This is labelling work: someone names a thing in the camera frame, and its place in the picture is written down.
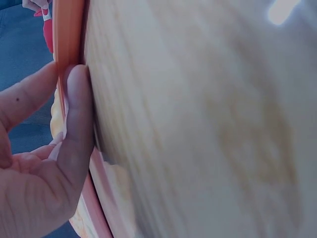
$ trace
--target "skin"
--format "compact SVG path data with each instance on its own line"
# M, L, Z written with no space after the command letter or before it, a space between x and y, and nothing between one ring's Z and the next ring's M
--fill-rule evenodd
M22 0L22 6L33 11L39 11L41 8L48 9L52 0Z
M65 130L51 144L11 154L8 132L42 106L56 89L49 63L0 92L0 234L39 238L74 214L93 150L92 98L87 69L75 66L65 82Z

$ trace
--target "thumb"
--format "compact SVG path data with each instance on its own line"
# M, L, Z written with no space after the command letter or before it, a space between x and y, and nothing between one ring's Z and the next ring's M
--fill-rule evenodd
M81 191L89 168L93 140L93 102L88 70L74 67L65 92L68 112L66 134L59 149L57 165L74 189Z

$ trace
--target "orange plastic edge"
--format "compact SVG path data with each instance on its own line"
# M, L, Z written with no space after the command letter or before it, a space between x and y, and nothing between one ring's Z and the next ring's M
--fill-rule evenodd
M54 133L56 134L57 129L61 128L60 124L65 119L63 90L65 71L69 65L76 65L80 62L79 53L84 3L84 0L53 1L53 58L58 67L57 90L55 93L55 102L51 110L51 129L54 129L54 131L52 130L53 135ZM91 237L92 233L94 233L99 238L111 238L111 232L104 218L90 176L86 178L79 202L81 208L77 208L75 214L77 215L77 219L80 219L81 223L86 220L92 224L84 224L84 226L88 226L90 231L85 231L85 227L81 231L76 230L74 227L76 232L82 237Z

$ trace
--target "palm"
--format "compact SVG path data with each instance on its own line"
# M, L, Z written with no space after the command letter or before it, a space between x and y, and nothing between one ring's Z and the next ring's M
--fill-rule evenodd
M52 65L42 70L45 75L53 74ZM39 74L38 78L43 81L43 75ZM74 92L69 91L70 97L74 98L68 102L67 121L72 120L72 123L66 124L64 139L61 134L50 145L32 152L12 155L10 151L7 132L43 104L54 90L56 80L54 78L51 81L51 86L47 82L43 82L38 89L17 85L14 86L16 88L9 88L0 93L1 237L44 236L69 219L77 206L93 148L91 101L86 89L75 90L82 91L86 100L81 102L84 104L83 108L76 105L75 110L72 109L72 104L77 103L73 100L78 98L76 95L71 96ZM19 87L24 87L22 92L18 91ZM12 101L17 95L19 100L14 100L14 103L31 101L27 104L28 107L25 104L9 107L2 103L4 100ZM83 110L88 117L78 116ZM79 131L76 125L83 124L84 131Z

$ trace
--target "wood grain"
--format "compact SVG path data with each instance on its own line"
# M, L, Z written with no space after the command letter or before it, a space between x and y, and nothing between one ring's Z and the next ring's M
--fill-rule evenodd
M92 177L114 237L317 235L313 2L279 27L270 3L90 0L109 158Z

